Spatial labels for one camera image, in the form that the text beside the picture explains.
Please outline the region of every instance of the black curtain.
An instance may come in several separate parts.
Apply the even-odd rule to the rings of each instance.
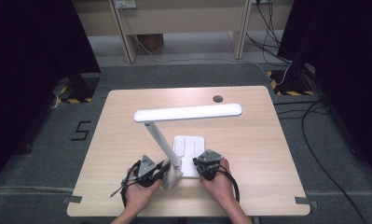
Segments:
[[[302,53],[350,146],[372,167],[372,0],[296,0],[278,54]]]
[[[0,170],[57,82],[83,73],[100,69],[71,0],[0,0]]]

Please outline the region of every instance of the black handheld controller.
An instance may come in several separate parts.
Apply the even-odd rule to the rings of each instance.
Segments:
[[[142,161],[136,173],[136,182],[148,188],[152,186],[157,180],[162,179],[165,173],[169,170],[171,163],[163,165],[163,161],[159,164],[155,164],[146,155],[142,157]]]
[[[224,157],[217,152],[207,149],[205,152],[200,154],[197,158],[192,161],[197,167],[197,171],[207,180],[213,180],[215,177],[216,170],[220,166],[220,161]]]

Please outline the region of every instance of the forearm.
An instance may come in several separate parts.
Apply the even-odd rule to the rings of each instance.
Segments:
[[[221,202],[220,205],[227,213],[232,224],[252,223],[252,221],[244,213],[243,209],[241,208],[241,205],[235,199],[226,200],[225,202]]]
[[[125,208],[111,224],[129,224],[136,218],[137,214],[138,212],[132,211],[130,208]]]

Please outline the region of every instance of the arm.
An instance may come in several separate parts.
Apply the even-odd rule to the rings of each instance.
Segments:
[[[131,223],[136,216],[147,207],[153,193],[159,188],[162,180],[157,180],[152,186],[145,188],[139,184],[132,184],[127,189],[127,206],[124,211],[113,220],[112,224]]]
[[[229,162],[226,159],[222,159],[220,165],[229,171]],[[252,223],[243,212],[241,205],[235,200],[232,183],[225,175],[217,173],[211,181],[200,176],[200,183],[206,188],[210,196],[223,207],[233,224]]]

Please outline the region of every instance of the table top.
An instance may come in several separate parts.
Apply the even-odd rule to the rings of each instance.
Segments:
[[[81,202],[68,205],[71,217],[115,217],[124,209],[119,188],[131,166],[146,154],[152,161],[166,159],[143,123],[133,114],[141,109],[194,105],[240,104],[234,118],[158,122],[171,145],[176,135],[202,136],[205,147],[229,160],[247,216],[304,216],[308,204],[281,124],[267,88],[210,87],[110,91],[73,192]],[[210,198],[198,179],[181,179],[170,190],[159,188],[145,217],[220,217],[226,214]]]

